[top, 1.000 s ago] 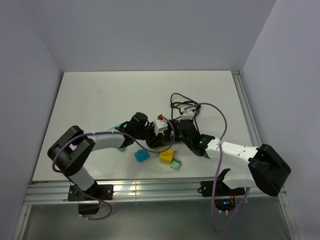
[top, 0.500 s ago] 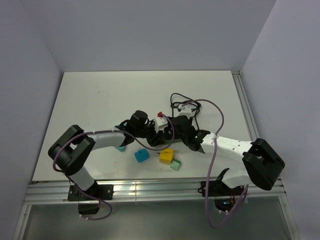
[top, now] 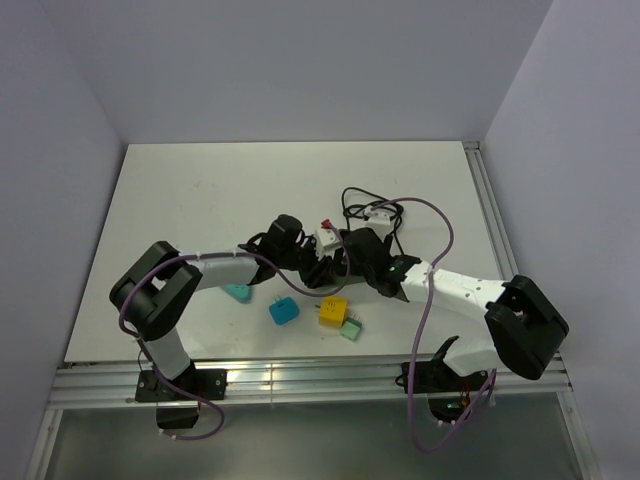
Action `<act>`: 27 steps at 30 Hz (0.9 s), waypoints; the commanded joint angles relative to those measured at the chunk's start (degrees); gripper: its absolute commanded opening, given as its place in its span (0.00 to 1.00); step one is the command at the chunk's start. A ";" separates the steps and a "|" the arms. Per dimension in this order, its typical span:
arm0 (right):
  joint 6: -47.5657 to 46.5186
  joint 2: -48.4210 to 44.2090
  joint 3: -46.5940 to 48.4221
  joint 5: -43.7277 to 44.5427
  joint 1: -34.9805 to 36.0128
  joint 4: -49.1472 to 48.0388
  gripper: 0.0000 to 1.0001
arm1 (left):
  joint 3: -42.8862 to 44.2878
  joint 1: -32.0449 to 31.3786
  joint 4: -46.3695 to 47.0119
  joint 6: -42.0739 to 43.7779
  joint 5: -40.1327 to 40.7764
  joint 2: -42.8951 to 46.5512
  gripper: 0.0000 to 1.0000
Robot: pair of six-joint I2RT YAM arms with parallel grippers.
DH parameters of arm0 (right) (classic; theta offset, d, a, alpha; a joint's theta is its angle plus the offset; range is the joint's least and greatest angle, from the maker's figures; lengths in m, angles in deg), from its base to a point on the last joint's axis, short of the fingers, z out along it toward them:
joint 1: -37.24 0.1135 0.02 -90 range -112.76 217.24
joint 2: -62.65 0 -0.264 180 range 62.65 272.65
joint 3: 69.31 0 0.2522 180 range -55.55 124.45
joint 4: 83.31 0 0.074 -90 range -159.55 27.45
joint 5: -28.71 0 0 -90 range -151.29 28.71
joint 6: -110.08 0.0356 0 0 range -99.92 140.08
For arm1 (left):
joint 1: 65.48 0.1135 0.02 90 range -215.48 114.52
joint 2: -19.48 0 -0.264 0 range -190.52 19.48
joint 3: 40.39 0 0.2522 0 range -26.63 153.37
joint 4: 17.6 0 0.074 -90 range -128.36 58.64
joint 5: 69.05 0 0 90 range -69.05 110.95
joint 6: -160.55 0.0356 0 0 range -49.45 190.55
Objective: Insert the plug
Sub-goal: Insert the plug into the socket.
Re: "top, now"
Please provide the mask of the green power strip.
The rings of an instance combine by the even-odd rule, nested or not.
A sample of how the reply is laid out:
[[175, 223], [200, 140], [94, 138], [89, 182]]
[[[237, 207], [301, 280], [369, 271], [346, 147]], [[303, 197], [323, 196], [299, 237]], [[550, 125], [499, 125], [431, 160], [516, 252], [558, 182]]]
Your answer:
[[359, 275], [351, 275], [351, 276], [345, 276], [345, 277], [341, 277], [341, 276], [333, 276], [328, 285], [327, 288], [330, 291], [340, 291], [346, 287], [352, 286], [352, 285], [359, 285], [359, 284], [366, 284], [366, 279], [362, 276]]

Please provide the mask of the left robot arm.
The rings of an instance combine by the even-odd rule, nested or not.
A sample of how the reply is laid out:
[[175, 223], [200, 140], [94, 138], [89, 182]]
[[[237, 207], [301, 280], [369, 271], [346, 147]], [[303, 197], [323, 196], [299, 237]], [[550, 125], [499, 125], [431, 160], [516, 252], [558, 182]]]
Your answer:
[[267, 231], [224, 252], [188, 254], [158, 241], [115, 283], [109, 300], [119, 312], [120, 327], [142, 344], [159, 370], [159, 388], [183, 399], [194, 389], [195, 367], [176, 325], [196, 292], [257, 285], [278, 271], [298, 273], [315, 291], [334, 283], [331, 262], [331, 255], [319, 253], [316, 237], [305, 235], [296, 218], [281, 214]]

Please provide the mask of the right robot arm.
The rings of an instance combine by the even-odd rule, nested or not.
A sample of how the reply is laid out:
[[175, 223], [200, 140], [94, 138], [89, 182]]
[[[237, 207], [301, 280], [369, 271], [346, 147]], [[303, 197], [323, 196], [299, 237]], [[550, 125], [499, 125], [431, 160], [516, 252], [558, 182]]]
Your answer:
[[499, 365], [538, 380], [569, 334], [568, 323], [526, 276], [486, 280], [435, 268], [415, 256], [392, 255], [370, 228], [348, 233], [344, 246], [355, 273], [382, 296], [437, 306], [488, 331], [471, 339], [453, 336], [441, 345], [432, 370], [443, 389]]

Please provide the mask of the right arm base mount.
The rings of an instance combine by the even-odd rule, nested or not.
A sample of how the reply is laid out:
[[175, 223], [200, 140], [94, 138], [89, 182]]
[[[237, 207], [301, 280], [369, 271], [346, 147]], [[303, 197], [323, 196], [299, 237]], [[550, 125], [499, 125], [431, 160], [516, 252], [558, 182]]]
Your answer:
[[407, 402], [407, 420], [411, 427], [416, 426], [416, 400], [421, 394], [447, 394], [427, 401], [428, 419], [435, 424], [454, 426], [459, 421], [470, 422], [475, 412], [484, 412], [487, 400], [474, 409], [471, 409], [471, 403], [474, 400], [472, 393], [478, 392], [489, 379], [488, 371], [460, 376], [444, 362], [445, 354], [458, 339], [458, 336], [449, 337], [430, 360], [415, 362], [412, 401]]

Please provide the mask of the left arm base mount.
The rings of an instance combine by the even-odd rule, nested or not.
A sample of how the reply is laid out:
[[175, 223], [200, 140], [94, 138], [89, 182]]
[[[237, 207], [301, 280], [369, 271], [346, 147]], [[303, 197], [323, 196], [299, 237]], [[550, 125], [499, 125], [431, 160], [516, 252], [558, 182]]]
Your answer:
[[[225, 422], [225, 414], [215, 404], [223, 400], [227, 387], [225, 369], [197, 369], [190, 366], [173, 380], [162, 380], [155, 368], [139, 373], [134, 400], [156, 404], [156, 425], [160, 432], [176, 440], [195, 441], [217, 434]], [[218, 414], [218, 424], [207, 433], [189, 434], [204, 408]]]

